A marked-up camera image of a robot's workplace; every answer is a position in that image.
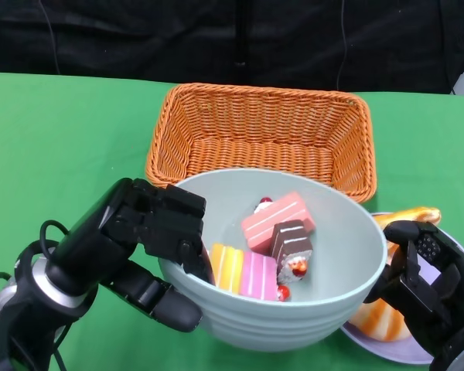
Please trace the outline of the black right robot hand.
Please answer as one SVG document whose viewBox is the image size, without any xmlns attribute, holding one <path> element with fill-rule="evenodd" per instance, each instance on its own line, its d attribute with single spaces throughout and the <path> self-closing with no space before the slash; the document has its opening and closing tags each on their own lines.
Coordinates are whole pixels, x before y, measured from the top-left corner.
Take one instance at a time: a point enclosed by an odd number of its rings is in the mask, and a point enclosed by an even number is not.
<svg viewBox="0 0 464 371">
<path fill-rule="evenodd" d="M 430 222 L 394 221 L 384 235 L 397 250 L 365 303 L 398 310 L 432 370 L 464 369 L 464 252 Z"/>
</svg>

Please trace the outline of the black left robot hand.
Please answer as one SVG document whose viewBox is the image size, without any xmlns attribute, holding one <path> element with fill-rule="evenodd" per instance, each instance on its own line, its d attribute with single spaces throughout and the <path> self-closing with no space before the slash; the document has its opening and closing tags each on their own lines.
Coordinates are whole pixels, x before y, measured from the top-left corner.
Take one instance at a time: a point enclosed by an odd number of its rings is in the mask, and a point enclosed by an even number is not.
<svg viewBox="0 0 464 371">
<path fill-rule="evenodd" d="M 103 285 L 133 308 L 179 332 L 192 332 L 200 307 L 130 259 L 138 245 L 214 282 L 202 241 L 206 200 L 174 185 L 117 181 L 59 242 L 46 265 L 49 281 L 69 296 Z"/>
</svg>

